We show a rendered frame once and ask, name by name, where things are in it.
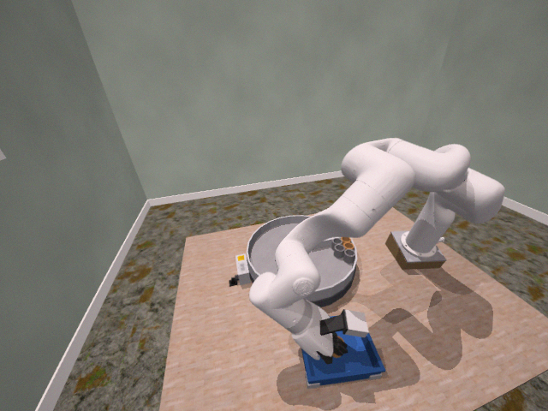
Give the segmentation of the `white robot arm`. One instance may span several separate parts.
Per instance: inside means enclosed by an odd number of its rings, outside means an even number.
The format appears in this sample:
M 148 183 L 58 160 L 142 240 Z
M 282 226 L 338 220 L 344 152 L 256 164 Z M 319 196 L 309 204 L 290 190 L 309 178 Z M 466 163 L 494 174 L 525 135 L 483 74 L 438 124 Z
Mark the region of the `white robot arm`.
M 416 257 L 435 254 L 435 245 L 444 241 L 456 214 L 471 223 L 489 221 L 499 212 L 505 189 L 468 168 L 470 162 L 468 149 L 456 144 L 431 151 L 390 138 L 356 146 L 341 165 L 342 174 L 354 184 L 281 241 L 275 252 L 277 275 L 261 274 L 250 289 L 250 301 L 291 333 L 304 331 L 313 309 L 303 298 L 320 285 L 319 271 L 308 254 L 332 237 L 362 237 L 411 188 L 430 192 L 413 227 L 401 237 L 403 248 Z M 320 320 L 321 336 L 337 331 L 366 337 L 365 313 L 343 309 L 341 315 Z

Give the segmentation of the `blue crate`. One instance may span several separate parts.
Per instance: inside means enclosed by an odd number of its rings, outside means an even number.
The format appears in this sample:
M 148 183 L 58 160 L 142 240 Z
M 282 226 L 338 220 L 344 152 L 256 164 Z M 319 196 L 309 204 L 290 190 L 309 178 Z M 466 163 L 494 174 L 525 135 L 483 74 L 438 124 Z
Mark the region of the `blue crate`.
M 337 335 L 347 344 L 348 352 L 339 358 L 333 357 L 331 364 L 326 364 L 321 357 L 320 360 L 315 360 L 302 350 L 308 389 L 318 388 L 320 385 L 381 378 L 381 372 L 385 372 L 385 368 L 369 333 L 366 337 L 355 337 L 337 331 Z

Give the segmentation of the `grey metal ring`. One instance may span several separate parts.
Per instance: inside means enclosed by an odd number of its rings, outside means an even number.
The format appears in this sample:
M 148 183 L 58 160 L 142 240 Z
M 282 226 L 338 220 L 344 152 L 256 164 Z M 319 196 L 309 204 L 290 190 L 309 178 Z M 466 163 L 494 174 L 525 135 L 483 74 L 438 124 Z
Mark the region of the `grey metal ring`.
M 343 261 L 347 264 L 354 263 L 355 251 L 352 249 L 346 249 L 343 255 Z
M 335 248 L 334 248 L 334 256 L 338 259 L 341 259 L 343 258 L 344 251 L 345 251 L 345 246 L 341 244 L 337 244 L 335 245 Z
M 337 244 L 341 244 L 341 245 L 342 245 L 342 244 L 343 244 L 343 241 L 342 241 L 340 238 L 334 238 L 334 239 L 332 240 L 331 249 L 334 250 L 335 245 L 337 245 Z

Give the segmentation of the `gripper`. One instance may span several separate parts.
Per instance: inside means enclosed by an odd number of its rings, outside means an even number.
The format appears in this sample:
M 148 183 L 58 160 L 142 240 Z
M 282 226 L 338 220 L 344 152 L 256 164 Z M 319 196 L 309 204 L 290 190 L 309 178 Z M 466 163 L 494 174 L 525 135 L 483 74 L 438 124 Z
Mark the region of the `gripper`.
M 310 301 L 308 302 L 313 309 L 311 321 L 304 331 L 297 334 L 292 333 L 292 337 L 315 360 L 319 360 L 319 357 L 321 357 L 326 364 L 331 364 L 334 353 L 341 356 L 348 352 L 346 349 L 347 344 L 337 337 L 336 332 L 320 335 L 320 320 L 328 319 L 330 316 L 319 306 Z

